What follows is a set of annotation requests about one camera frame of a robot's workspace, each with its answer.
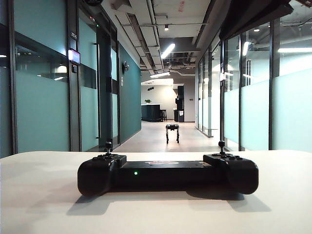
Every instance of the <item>controller logo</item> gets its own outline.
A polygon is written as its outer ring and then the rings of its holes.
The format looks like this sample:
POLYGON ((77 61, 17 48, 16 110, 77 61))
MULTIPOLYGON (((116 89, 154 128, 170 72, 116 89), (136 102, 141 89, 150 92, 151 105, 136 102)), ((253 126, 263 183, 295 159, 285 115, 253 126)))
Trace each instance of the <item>controller logo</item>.
POLYGON ((171 162, 171 161, 153 161, 153 162, 145 162, 152 165, 161 165, 161 164, 179 164, 178 162, 171 162))

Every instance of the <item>controller grip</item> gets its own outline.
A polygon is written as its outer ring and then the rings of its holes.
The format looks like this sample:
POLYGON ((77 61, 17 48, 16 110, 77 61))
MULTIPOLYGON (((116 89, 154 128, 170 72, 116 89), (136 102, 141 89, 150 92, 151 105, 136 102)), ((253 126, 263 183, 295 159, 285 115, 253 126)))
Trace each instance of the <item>controller grip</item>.
POLYGON ((108 192, 112 186, 114 160, 93 158, 83 162, 78 169, 78 189, 84 196, 98 196, 108 192))
POLYGON ((243 167, 239 163, 231 163, 226 174, 230 185, 239 193, 252 194, 258 188, 259 170, 250 160, 246 160, 243 167))

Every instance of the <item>reception desk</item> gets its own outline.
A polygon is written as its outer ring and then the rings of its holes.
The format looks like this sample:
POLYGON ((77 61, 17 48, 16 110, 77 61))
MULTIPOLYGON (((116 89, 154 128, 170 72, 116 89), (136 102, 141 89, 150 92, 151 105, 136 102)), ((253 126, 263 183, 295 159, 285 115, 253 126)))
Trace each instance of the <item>reception desk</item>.
POLYGON ((148 122, 160 122, 160 104, 142 104, 141 119, 148 122))

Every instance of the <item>quadruped robot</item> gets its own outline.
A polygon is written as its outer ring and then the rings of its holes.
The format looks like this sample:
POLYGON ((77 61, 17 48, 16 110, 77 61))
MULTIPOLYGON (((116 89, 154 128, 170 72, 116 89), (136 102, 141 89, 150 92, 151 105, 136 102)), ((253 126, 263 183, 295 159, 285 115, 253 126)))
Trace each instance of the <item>quadruped robot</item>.
POLYGON ((167 137, 167 143, 169 142, 169 137, 168 137, 168 129, 170 131, 174 131, 176 130, 176 141, 177 143, 179 143, 179 125, 178 124, 174 124, 174 123, 171 123, 171 124, 167 124, 166 125, 166 137, 167 137))

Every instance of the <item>glass wall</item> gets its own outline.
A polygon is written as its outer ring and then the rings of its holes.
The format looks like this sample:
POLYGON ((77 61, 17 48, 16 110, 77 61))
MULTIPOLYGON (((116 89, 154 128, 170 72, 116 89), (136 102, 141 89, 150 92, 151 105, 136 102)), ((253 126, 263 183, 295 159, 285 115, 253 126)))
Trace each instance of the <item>glass wall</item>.
MULTIPOLYGON (((111 49, 112 79, 117 81, 117 53, 111 49)), ((113 138, 118 137, 118 94, 112 94, 113 101, 113 138)))
POLYGON ((80 97, 82 151, 98 146, 96 25, 79 10, 80 97))
POLYGON ((241 83, 241 146, 269 148, 270 24, 243 34, 241 83))
POLYGON ((280 20, 279 76, 273 79, 273 149, 312 152, 312 9, 292 0, 280 20))
POLYGON ((211 128, 212 135, 219 139, 220 134, 220 51, 218 43, 212 51, 211 74, 211 128))
POLYGON ((7 5, 0 0, 0 157, 12 154, 11 85, 7 5))
POLYGON ((216 37, 199 63, 198 125, 208 137, 219 135, 220 127, 220 44, 216 37))
POLYGON ((210 51, 203 57, 203 132, 211 136, 211 64, 209 66, 210 51))
POLYGON ((14 9, 19 153, 69 151, 66 2, 15 0, 14 9))
POLYGON ((237 36, 228 40, 225 48, 228 61, 224 74, 224 137, 226 146, 234 151, 238 150, 239 44, 237 36))
POLYGON ((198 67, 198 129, 203 129, 203 60, 198 67))

